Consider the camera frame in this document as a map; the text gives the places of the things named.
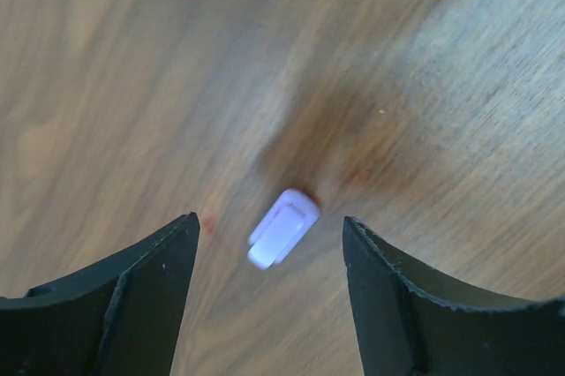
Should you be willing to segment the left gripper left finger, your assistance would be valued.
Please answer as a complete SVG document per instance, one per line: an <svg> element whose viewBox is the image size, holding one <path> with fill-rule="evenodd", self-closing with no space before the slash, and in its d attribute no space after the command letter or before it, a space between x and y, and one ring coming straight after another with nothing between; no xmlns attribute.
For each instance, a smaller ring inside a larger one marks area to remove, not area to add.
<svg viewBox="0 0 565 376"><path fill-rule="evenodd" d="M1 299L3 375L168 375L200 224L183 214L120 252Z"/></svg>

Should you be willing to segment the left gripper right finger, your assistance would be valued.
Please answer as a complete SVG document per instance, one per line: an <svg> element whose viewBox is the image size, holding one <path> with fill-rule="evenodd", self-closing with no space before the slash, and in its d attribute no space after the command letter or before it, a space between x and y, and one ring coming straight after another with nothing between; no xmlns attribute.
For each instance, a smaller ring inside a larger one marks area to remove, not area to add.
<svg viewBox="0 0 565 376"><path fill-rule="evenodd" d="M366 375L562 375L564 299L460 281L343 221L343 260Z"/></svg>

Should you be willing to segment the purple eraser cap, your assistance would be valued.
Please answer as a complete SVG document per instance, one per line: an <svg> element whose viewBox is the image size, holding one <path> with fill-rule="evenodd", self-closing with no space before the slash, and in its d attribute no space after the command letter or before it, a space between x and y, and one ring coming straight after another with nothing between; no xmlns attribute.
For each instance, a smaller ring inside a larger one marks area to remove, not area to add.
<svg viewBox="0 0 565 376"><path fill-rule="evenodd" d="M248 260L260 269L280 264L318 221L320 209L307 195L287 189L248 238Z"/></svg>

